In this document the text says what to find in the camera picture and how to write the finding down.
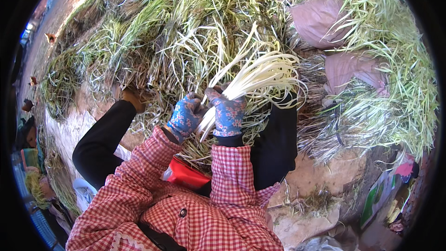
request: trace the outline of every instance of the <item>person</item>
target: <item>person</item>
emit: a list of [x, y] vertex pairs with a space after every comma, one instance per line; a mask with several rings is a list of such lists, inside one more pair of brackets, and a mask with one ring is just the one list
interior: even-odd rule
[[[212, 180], [197, 192], [160, 180], [206, 109], [193, 92], [170, 121], [135, 147], [129, 161], [114, 156], [144, 106], [130, 90], [77, 144], [73, 162], [98, 193], [79, 216], [67, 250], [282, 250], [266, 221], [266, 206], [294, 170], [296, 109], [272, 106], [254, 146], [243, 145], [246, 100], [227, 100], [218, 86], [205, 91], [216, 108]], [[283, 101], [289, 102], [291, 95]]]

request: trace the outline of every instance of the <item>shirt button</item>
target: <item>shirt button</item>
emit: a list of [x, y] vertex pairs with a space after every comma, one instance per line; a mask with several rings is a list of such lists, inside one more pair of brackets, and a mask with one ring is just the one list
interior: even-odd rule
[[180, 217], [181, 217], [181, 218], [184, 218], [184, 217], [186, 216], [186, 214], [187, 214], [187, 209], [181, 209], [181, 211], [180, 211]]

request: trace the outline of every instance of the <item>black sleeve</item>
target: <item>black sleeve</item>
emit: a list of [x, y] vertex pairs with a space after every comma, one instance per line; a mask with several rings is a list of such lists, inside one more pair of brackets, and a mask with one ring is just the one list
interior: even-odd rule
[[243, 146], [243, 133], [231, 137], [219, 137], [215, 136], [218, 141], [218, 145], [228, 148], [238, 148]]

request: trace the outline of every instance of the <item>blue floral glove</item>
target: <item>blue floral glove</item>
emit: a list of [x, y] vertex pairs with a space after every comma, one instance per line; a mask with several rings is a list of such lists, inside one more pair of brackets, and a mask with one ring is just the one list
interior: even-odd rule
[[214, 135], [231, 137], [242, 134], [240, 130], [246, 107], [245, 97], [230, 101], [213, 88], [207, 88], [205, 93], [215, 106]]
[[170, 131], [172, 135], [182, 143], [189, 136], [198, 124], [203, 120], [203, 115], [207, 109], [200, 109], [201, 100], [197, 98], [194, 92], [189, 92], [175, 106], [172, 118], [164, 125], [164, 128]]

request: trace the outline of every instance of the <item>white stalk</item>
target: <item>white stalk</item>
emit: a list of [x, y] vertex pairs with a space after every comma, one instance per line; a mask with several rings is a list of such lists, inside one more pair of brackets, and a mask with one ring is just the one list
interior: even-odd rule
[[[246, 60], [243, 67], [240, 69], [236, 77], [231, 81], [226, 90], [222, 93], [228, 100], [234, 100], [243, 95], [251, 94], [266, 98], [279, 108], [289, 109], [294, 108], [297, 104], [291, 105], [295, 99], [287, 103], [277, 104], [272, 100], [273, 96], [268, 96], [266, 93], [271, 91], [271, 88], [277, 88], [278, 90], [285, 90], [283, 99], [287, 97], [288, 93], [292, 90], [293, 86], [299, 87], [303, 91], [304, 97], [306, 97], [307, 87], [299, 81], [298, 71], [294, 63], [298, 63], [297, 57], [290, 54], [283, 54], [280, 51], [272, 51], [259, 57], [257, 60], [253, 60], [254, 56], [259, 53], [259, 48], [264, 45], [263, 42], [254, 42], [253, 45], [246, 51], [248, 42], [251, 40], [254, 33], [256, 33], [257, 24], [254, 22], [253, 28], [249, 33], [246, 41], [239, 50], [237, 56], [231, 63], [220, 69], [216, 75], [209, 82], [209, 87], [214, 87], [227, 73], [227, 71], [237, 62], [242, 60], [248, 52], [256, 47], [253, 54]], [[263, 93], [256, 92], [256, 90], [263, 90]], [[203, 142], [207, 138], [210, 131], [215, 125], [215, 107], [210, 108], [203, 117], [203, 120], [198, 125], [197, 134], [202, 133], [200, 142]]]

